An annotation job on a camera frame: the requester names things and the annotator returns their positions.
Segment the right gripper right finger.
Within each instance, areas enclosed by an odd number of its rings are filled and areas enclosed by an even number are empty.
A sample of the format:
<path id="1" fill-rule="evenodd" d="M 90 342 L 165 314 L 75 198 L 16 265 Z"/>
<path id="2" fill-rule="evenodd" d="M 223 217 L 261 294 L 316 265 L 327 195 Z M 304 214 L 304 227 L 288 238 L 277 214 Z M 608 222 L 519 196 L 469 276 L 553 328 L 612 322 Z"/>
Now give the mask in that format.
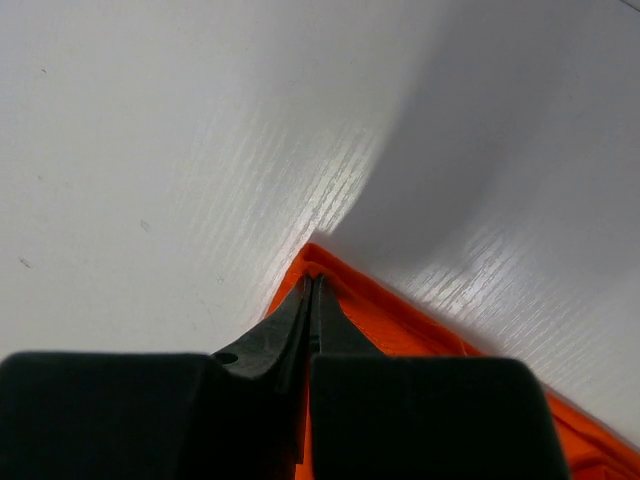
<path id="1" fill-rule="evenodd" d="M 318 479 L 566 479 L 543 389 L 521 362 L 393 356 L 346 316 L 329 280 L 310 310 Z"/>

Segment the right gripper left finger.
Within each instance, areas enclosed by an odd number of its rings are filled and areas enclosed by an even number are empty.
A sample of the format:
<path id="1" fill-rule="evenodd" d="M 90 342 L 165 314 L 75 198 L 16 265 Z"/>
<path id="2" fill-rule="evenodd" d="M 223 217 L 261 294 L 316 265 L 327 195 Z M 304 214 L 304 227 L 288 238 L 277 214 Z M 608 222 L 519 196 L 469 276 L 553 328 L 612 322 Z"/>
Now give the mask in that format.
<path id="1" fill-rule="evenodd" d="M 219 351 L 20 352 L 1 364 L 5 479 L 291 479 L 313 282 Z"/>

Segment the orange t-shirt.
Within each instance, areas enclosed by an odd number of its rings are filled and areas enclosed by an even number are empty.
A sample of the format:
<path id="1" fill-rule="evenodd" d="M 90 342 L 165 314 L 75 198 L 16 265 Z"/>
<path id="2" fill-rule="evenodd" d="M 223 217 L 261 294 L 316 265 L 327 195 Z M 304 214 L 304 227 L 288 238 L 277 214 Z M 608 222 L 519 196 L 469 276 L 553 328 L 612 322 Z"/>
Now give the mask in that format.
<path id="1" fill-rule="evenodd" d="M 462 336 L 314 243 L 305 244 L 289 265 L 267 314 L 276 310 L 305 274 L 326 275 L 347 318 L 386 354 L 484 355 Z M 545 395 L 573 479 L 639 477 L 637 450 L 550 389 L 545 390 Z"/>

